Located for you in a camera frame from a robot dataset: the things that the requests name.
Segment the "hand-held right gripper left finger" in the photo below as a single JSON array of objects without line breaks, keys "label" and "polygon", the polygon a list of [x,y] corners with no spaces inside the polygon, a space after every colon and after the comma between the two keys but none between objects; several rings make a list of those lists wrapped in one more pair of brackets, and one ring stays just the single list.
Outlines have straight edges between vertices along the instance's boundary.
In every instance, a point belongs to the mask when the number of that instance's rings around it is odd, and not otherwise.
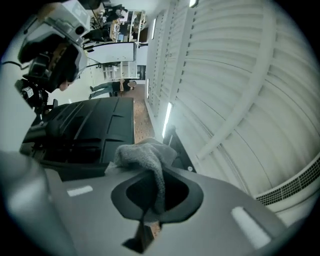
[{"label": "hand-held right gripper left finger", "polygon": [[17,152],[0,151],[0,199],[22,255],[125,256],[154,241],[148,226],[118,213],[104,178],[63,182]]}]

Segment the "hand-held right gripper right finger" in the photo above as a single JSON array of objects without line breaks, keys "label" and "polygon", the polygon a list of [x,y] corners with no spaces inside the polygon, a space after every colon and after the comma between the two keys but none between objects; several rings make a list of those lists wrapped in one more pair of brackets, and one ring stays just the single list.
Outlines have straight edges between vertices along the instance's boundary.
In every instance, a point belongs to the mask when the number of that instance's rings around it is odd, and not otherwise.
[{"label": "hand-held right gripper right finger", "polygon": [[287,229],[262,203],[225,181],[177,168],[166,170],[202,191],[202,203],[188,219],[163,223],[147,256],[272,255]]}]

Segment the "grey cloth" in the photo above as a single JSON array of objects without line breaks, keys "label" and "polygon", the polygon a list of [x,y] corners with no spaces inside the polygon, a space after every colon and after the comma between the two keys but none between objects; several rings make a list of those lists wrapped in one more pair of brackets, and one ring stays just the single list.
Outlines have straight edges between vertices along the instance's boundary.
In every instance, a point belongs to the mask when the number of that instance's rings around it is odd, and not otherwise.
[{"label": "grey cloth", "polygon": [[114,154],[114,159],[106,168],[104,175],[111,176],[136,169],[153,173],[157,187],[155,202],[146,212],[148,224],[159,222],[160,214],[165,212],[165,179],[163,166],[171,166],[177,157],[177,152],[170,146],[156,139],[146,138],[136,144],[120,145]]}]

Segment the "large black television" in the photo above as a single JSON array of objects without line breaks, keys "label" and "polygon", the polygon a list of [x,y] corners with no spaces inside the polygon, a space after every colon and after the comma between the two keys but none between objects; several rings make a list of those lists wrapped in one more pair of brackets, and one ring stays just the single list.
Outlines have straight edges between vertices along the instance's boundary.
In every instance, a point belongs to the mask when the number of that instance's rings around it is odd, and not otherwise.
[{"label": "large black television", "polygon": [[66,182],[102,177],[116,149],[134,142],[134,100],[103,97],[59,105],[36,118],[20,152]]}]

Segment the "white ceiling vent grille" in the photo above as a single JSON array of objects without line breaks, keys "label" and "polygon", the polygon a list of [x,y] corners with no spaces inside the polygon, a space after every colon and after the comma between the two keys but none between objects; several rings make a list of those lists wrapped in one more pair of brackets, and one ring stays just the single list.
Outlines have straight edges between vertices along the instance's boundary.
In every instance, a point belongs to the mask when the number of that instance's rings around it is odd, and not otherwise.
[{"label": "white ceiling vent grille", "polygon": [[302,191],[320,177],[320,153],[298,174],[278,185],[255,196],[255,199],[265,206],[285,200]]}]

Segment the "white shelving unit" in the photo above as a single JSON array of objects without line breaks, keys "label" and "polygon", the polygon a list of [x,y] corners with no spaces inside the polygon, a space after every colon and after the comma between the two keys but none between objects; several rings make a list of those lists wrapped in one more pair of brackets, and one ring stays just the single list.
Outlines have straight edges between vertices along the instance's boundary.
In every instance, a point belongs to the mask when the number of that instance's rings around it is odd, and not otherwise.
[{"label": "white shelving unit", "polygon": [[138,66],[135,61],[118,61],[102,64],[104,78],[108,81],[138,79]]}]

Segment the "wooden shelving unit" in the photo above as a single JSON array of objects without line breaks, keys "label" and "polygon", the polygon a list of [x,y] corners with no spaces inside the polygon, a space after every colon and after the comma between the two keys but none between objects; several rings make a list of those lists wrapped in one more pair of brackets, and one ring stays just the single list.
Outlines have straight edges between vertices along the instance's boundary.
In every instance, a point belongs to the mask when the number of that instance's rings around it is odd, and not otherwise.
[{"label": "wooden shelving unit", "polygon": [[129,10],[123,14],[123,18],[112,21],[109,29],[109,37],[115,43],[140,44],[141,31],[146,23],[144,10]]}]

